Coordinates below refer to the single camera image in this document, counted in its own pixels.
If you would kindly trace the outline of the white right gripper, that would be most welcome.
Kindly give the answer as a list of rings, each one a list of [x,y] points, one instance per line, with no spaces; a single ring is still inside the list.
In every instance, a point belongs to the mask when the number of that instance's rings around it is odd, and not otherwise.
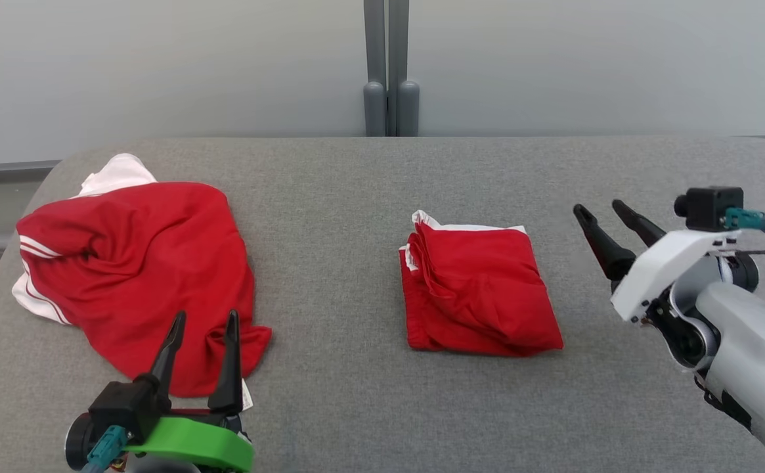
[[[625,201],[613,200],[611,207],[648,247],[637,258],[616,243],[582,204],[573,206],[573,215],[605,278],[620,282],[611,295],[611,305],[622,320],[637,323],[647,311],[644,303],[658,299],[668,287],[679,285],[686,294],[699,294],[710,282],[732,281],[727,263],[719,260],[732,253],[740,230],[667,233]]]

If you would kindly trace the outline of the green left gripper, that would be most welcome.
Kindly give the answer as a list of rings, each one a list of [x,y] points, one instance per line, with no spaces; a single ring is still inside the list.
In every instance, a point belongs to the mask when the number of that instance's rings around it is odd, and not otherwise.
[[[154,393],[169,398],[170,382],[176,353],[185,334],[185,311],[179,311],[161,342],[153,365],[147,373],[136,377],[147,382]],[[208,397],[210,411],[243,411],[244,389],[240,342],[239,314],[229,312],[224,330],[224,357],[214,392]],[[220,471],[250,472],[254,448],[239,427],[227,428],[196,421],[190,417],[160,417],[151,434],[142,443],[128,443],[125,451],[166,460],[181,461],[196,467],[211,467]]]

